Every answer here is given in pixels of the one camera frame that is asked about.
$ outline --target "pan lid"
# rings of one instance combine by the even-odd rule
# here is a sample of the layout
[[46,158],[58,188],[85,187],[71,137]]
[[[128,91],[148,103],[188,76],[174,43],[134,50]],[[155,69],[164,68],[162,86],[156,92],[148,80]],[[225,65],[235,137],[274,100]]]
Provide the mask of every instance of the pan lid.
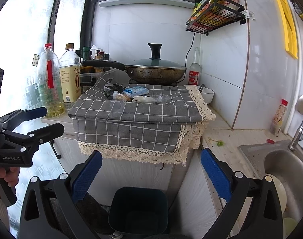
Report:
[[186,67],[182,67],[178,63],[169,60],[163,60],[160,58],[160,48],[162,44],[148,43],[148,45],[152,50],[151,58],[134,60],[133,62],[131,62],[130,65],[127,66],[141,67],[141,68],[160,67],[160,68],[171,68],[171,69],[186,69]]

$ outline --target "red shaker lid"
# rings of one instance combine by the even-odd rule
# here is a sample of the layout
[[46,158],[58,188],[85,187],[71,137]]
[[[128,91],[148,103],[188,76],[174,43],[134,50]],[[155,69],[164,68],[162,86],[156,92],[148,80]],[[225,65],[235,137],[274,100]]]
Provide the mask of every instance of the red shaker lid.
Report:
[[286,100],[284,100],[284,99],[282,99],[281,104],[283,104],[283,105],[287,106],[287,101],[286,101]]

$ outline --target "yellow bottle label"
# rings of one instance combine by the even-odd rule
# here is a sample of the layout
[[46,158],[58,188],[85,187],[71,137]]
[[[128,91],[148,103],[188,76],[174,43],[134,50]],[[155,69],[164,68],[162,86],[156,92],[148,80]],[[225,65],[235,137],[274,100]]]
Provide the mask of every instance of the yellow bottle label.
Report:
[[64,102],[76,102],[81,96],[79,65],[60,68],[60,77]]

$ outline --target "sleeve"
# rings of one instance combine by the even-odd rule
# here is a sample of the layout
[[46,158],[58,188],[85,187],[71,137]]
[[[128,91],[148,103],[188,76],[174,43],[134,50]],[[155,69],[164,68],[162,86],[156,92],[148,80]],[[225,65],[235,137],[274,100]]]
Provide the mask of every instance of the sleeve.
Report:
[[2,200],[0,199],[0,219],[6,226],[6,228],[10,231],[10,223],[7,207],[4,205]]

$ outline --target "black power cord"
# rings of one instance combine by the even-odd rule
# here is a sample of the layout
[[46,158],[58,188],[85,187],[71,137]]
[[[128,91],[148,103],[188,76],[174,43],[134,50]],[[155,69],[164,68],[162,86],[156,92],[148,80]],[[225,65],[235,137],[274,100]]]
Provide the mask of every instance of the black power cord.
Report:
[[185,79],[185,77],[186,77],[186,72],[187,72],[187,56],[188,56],[188,54],[189,54],[189,52],[190,52],[190,50],[191,50],[191,48],[192,48],[192,45],[194,44],[195,34],[196,34],[196,33],[194,32],[194,36],[193,36],[193,38],[192,38],[192,42],[191,42],[190,49],[188,50],[187,55],[186,55],[186,59],[185,59],[186,71],[185,71],[185,74],[184,74],[184,78],[183,78],[181,81],[177,82],[177,83],[182,82],[182,81]]

